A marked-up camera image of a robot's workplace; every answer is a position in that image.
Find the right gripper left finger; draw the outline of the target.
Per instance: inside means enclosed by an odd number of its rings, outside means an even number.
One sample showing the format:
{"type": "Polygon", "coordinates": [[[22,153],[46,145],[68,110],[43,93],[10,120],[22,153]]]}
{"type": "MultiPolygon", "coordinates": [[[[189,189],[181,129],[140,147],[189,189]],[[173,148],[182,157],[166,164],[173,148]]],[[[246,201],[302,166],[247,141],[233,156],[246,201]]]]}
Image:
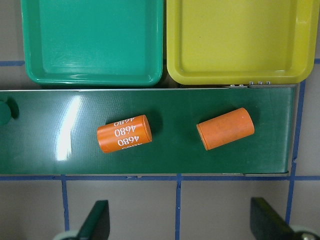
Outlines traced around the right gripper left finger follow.
{"type": "Polygon", "coordinates": [[[110,235],[110,213],[108,200],[95,202],[77,234],[78,240],[108,240],[110,235]]]}

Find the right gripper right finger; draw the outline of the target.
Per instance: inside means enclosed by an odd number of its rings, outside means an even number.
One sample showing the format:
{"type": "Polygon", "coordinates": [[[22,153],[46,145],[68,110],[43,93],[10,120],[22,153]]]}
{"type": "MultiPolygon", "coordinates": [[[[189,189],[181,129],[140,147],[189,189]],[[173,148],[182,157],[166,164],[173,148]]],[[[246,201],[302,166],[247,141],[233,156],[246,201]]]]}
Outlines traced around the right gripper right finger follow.
{"type": "Polygon", "coordinates": [[[283,218],[262,197],[250,200],[250,230],[256,240],[299,240],[283,218]]]}

